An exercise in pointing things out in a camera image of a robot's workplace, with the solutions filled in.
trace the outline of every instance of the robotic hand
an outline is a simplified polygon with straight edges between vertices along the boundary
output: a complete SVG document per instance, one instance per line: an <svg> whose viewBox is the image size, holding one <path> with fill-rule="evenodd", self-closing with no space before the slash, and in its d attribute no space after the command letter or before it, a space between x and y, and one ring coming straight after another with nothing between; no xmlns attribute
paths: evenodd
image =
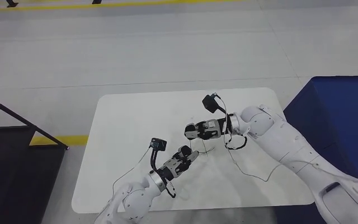
<svg viewBox="0 0 358 224"><path fill-rule="evenodd" d="M188 146L182 146L171 159L157 169L157 153L158 151L165 151L166 145L166 141L152 138L149 148L153 148L150 158L150 165L153 170L143 178L141 183L132 182L121 186L97 216L95 224L139 223L150 210L152 200L159 196L161 192L167 190L168 194L175 198L176 194L169 191L167 184L189 169L189 166L198 157L199 152L193 152ZM117 211L120 206L124 207L125 212L119 213Z"/></svg>
<svg viewBox="0 0 358 224"><path fill-rule="evenodd" d="M202 102L211 113L222 111L225 118L187 125L185 136L189 140L219 138L228 133L249 136L307 184L327 223L358 223L358 179L325 160L294 127L267 106L249 106L241 114L227 114L215 101L216 97L221 99L214 93ZM225 146L228 150L236 149L229 148L227 143Z"/></svg>

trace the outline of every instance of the black cable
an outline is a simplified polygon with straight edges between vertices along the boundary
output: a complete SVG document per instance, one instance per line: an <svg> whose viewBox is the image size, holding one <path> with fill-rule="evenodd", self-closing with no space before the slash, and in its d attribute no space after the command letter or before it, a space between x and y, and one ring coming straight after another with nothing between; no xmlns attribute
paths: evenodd
<svg viewBox="0 0 358 224"><path fill-rule="evenodd" d="M152 155L150 156L150 166L152 167L153 171L155 171L162 179L163 183L164 183L164 186L166 187L166 190L168 192L168 194L172 197L172 198L175 198L176 197L176 194L172 194L169 189L167 188L167 180L162 177L159 173L158 173L158 170L157 170L157 167L156 167L156 160L157 160L157 154L158 154L158 151L156 150L153 150L152 151Z"/></svg>

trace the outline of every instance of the blue box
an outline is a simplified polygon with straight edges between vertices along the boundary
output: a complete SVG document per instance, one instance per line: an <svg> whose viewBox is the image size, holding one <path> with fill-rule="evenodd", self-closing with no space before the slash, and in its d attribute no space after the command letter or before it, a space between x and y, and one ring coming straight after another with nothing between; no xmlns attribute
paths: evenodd
<svg viewBox="0 0 358 224"><path fill-rule="evenodd" d="M284 114L321 156L358 178L358 76L312 78ZM275 212L279 224L325 223L314 203Z"/></svg>

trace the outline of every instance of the cable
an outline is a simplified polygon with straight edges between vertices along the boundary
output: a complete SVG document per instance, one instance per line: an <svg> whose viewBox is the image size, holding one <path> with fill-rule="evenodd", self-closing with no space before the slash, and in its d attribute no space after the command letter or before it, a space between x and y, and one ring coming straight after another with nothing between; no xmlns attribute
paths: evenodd
<svg viewBox="0 0 358 224"><path fill-rule="evenodd" d="M281 166L281 165L287 165L287 164L290 164L290 163L292 163L292 162L303 162L303 163L305 163L305 164L309 164L309 165L313 166L313 167L314 167L315 169L317 169L317 170L320 170L320 171L325 172L326 174L330 174L330 175L335 176L335 177L338 177L338 178L343 178L343 179L351 180L351 181L353 181L353 182L355 182L355 183L358 183L358 180L357 180L356 178L352 177L352 176L349 176L349 175L348 175L348 176L336 175L336 174L333 174L333 173L331 173L331 172L328 172L328 171L326 171L326 170L323 170L323 169L319 168L319 167L318 167L318 164L313 164L313 163L311 163L311 162L306 162L306 161L303 161L303 160L292 160L292 161L289 161L289 162L284 162L284 163L278 164L277 166L275 166L275 167L271 170L271 172L270 172L270 174L268 175L267 179L264 180L263 178L261 178L261 177L259 177L259 176L256 176L256 175L253 175L253 174L246 174L244 171L242 171L241 168L240 168L240 166L237 164L236 160L233 158L233 156L232 156L230 150L228 150L228 152L229 152L230 157L231 157L231 159L233 160L234 164L237 166L237 168L239 168L239 170L241 171L241 173L242 173L243 175L251 176L251 177L253 177L253 178L258 178L258 179L262 180L263 182L268 182L268 180L270 179L271 175L274 173L274 171L275 171L279 166Z"/></svg>
<svg viewBox="0 0 358 224"><path fill-rule="evenodd" d="M204 140L201 140L202 141L202 144L204 145L204 148L205 148L205 152L199 152L199 154L206 154L206 155L208 155L208 152L210 152L210 151L212 151L212 150L214 150L215 149L215 146L214 147L212 147L212 148L210 148L209 150L206 150L206 147L205 147L205 143L204 143Z"/></svg>
<svg viewBox="0 0 358 224"><path fill-rule="evenodd" d="M120 176L118 179L116 179L113 184L112 184L112 197L111 199L107 202L107 204L103 207L103 209L99 212L99 214L96 216L95 220L93 221L93 223L96 222L96 220L99 218L100 215L102 215L102 213L108 208L108 206L111 204L111 202L114 199L114 185L125 175L127 175L129 172L131 172L132 170L134 170L134 168L136 168L136 166L138 166L140 164L140 162L143 160L144 156L146 156L147 152L149 151L150 147L146 150L145 154L140 158L139 162L132 167L132 169L128 170L125 174L123 174L122 176Z"/></svg>
<svg viewBox="0 0 358 224"><path fill-rule="evenodd" d="M244 137L244 139L245 139L245 141L244 141L244 144L242 144L241 146L239 146L239 147L237 147L237 148L230 148L230 147L228 147L228 144L231 142L231 140L232 140L232 133L230 132L230 130L228 129L228 127L227 127L227 125L228 125L228 111L227 111L227 108L226 108L226 104L225 104L225 102L224 102L224 100L218 95L218 94L216 94L216 96L219 98L219 100L224 104L224 108L225 108L225 128L223 128L224 129L224 134L223 134L223 140L224 140L224 145L225 145L225 148L227 149L227 150L240 150L240 149L242 149L243 147L245 147L246 146L246 143L247 143L247 137L246 136L242 136L241 134L239 134L240 136L242 136L242 137ZM228 131L228 133L229 133L229 135L230 135L230 139L229 139L229 141L225 141L225 133L226 133L226 131Z"/></svg>

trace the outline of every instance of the gray floor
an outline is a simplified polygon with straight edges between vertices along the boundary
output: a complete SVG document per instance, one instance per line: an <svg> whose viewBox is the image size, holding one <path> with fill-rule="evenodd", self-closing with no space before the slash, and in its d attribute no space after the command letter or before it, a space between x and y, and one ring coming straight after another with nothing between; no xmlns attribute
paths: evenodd
<svg viewBox="0 0 358 224"><path fill-rule="evenodd" d="M53 135L88 135L105 94L269 87L358 72L358 1L258 0L0 13L0 102ZM0 125L16 125L0 114ZM66 153L43 224L91 223ZM275 223L271 208L150 213L144 223Z"/></svg>

